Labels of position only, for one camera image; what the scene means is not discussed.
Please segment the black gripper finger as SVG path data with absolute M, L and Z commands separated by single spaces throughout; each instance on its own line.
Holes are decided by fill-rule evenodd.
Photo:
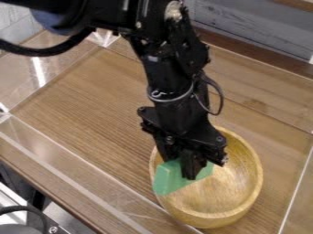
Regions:
M 178 139 L 172 135 L 157 134 L 154 136 L 154 140 L 162 159 L 166 162 L 178 159 L 178 153 L 181 150 Z
M 184 150 L 181 155 L 182 176 L 189 180 L 194 180 L 205 167 L 206 158 L 194 151 Z

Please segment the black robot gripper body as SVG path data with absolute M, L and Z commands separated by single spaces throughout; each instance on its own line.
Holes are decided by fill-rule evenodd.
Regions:
M 157 101 L 154 106 L 144 106 L 138 109 L 142 118 L 142 130 L 152 134 L 172 135 L 178 139 L 181 150 L 190 150 L 201 154 L 219 166 L 227 163 L 227 137 L 213 126 L 206 111 L 209 108 L 209 96 L 192 94 L 174 101 Z

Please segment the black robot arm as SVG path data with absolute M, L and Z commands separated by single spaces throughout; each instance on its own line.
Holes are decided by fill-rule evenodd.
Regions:
M 99 28 L 130 43 L 148 74 L 152 107 L 138 109 L 166 162 L 180 160 L 190 180 L 206 165 L 225 165 L 227 139 L 209 122 L 209 46 L 201 41 L 182 0 L 0 0 L 27 7 L 38 23 L 69 37 L 50 48 L 29 48 L 0 38 L 0 49 L 29 57 L 65 53 Z

